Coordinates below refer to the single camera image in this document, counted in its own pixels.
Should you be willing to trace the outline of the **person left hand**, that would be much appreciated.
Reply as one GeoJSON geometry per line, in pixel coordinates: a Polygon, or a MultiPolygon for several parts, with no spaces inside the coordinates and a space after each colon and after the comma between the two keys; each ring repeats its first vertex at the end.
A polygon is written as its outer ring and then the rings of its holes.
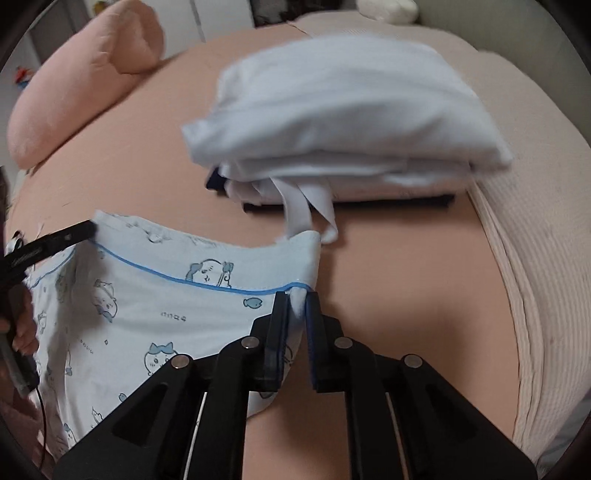
{"type": "Polygon", "coordinates": [[[1,333],[14,328],[12,348],[22,355],[31,356],[39,348],[37,325],[33,319],[32,295],[29,289],[19,284],[9,293],[12,319],[1,318],[1,333]]]}

